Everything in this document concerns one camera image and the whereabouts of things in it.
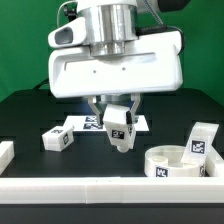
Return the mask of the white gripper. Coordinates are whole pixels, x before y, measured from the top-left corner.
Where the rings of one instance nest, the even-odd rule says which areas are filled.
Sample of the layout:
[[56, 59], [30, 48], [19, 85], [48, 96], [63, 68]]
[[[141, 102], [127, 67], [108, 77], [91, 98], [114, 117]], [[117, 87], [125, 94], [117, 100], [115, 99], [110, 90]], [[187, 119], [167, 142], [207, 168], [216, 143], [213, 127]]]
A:
[[131, 94], [126, 123], [135, 124], [143, 92], [178, 89], [182, 82], [178, 31], [150, 34], [125, 44], [125, 53], [93, 57], [87, 46], [55, 50], [49, 58], [49, 83], [57, 98], [89, 96], [88, 105], [103, 123], [97, 95]]

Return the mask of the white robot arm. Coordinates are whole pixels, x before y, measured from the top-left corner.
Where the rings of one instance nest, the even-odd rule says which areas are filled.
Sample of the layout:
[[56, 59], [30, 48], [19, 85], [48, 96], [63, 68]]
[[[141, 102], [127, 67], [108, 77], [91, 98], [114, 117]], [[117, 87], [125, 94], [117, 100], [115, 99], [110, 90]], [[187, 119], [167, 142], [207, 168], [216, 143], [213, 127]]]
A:
[[48, 35], [48, 74], [57, 98], [85, 97], [100, 124], [122, 114], [126, 124], [145, 92], [173, 91], [182, 82], [180, 29], [160, 19], [191, 0], [73, 0], [69, 22]]

